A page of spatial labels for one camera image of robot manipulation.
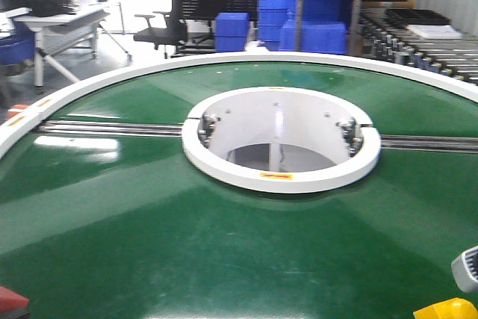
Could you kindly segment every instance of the stacked blue crates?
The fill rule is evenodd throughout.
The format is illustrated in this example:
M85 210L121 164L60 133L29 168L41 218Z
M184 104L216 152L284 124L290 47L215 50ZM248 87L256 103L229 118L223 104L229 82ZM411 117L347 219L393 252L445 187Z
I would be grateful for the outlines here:
M291 0L258 0L258 36L272 51L279 49L281 28L288 19Z
M219 13L215 20L216 52L242 52L249 33L249 14Z
M295 18L297 0L292 0ZM304 0L302 8L300 51L342 55L346 53L346 27L339 21L341 0ZM295 19L282 27L279 51L295 50Z
M343 55L346 53L347 30L343 22L311 22L301 24L300 51ZM288 20L281 30L279 50L295 50L295 20Z

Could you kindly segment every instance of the central opening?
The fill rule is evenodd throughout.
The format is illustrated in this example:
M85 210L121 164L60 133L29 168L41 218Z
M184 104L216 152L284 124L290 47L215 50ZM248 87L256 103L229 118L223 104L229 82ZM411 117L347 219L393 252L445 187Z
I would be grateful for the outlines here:
M294 145L260 143L229 151L227 161L273 172L322 170L336 164L320 153Z
M340 187L368 173L379 153L379 135L360 108L336 96L292 87L212 96L191 110L182 137L186 155L204 172L272 192ZM368 151L363 150L366 143ZM284 179L289 185L258 185Z

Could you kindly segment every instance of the white table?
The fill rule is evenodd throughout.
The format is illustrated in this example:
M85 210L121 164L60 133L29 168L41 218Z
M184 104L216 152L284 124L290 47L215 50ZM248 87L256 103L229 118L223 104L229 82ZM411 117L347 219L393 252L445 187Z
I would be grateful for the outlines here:
M97 0L75 0L74 14L59 14L38 17L21 15L16 21L24 22L35 33L35 86L43 86L43 60L65 75L71 82L80 81L52 55L70 49L85 40L90 41L93 56L96 56L99 22L109 15L105 11L108 3Z

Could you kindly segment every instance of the yellow object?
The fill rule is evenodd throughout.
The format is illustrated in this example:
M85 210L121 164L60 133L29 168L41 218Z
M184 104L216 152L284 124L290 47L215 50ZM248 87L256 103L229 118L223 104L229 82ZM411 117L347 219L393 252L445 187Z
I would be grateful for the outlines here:
M453 298L413 312L415 319L478 319L478 311L465 299Z

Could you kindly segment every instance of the orange label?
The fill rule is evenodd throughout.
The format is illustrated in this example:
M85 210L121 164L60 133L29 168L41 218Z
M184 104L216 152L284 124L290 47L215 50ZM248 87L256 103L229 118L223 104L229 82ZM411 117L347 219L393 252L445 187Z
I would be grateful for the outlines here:
M20 116L18 119L16 119L15 121L12 121L11 123L8 124L8 126L15 126L17 123L19 123L20 121L22 121L23 119L25 119L25 116Z
M45 100L44 102L42 102L41 104L38 105L38 107L42 107L42 106L45 106L46 104L48 104L52 99L47 99Z
M294 179L290 173L261 172L259 176L267 179Z

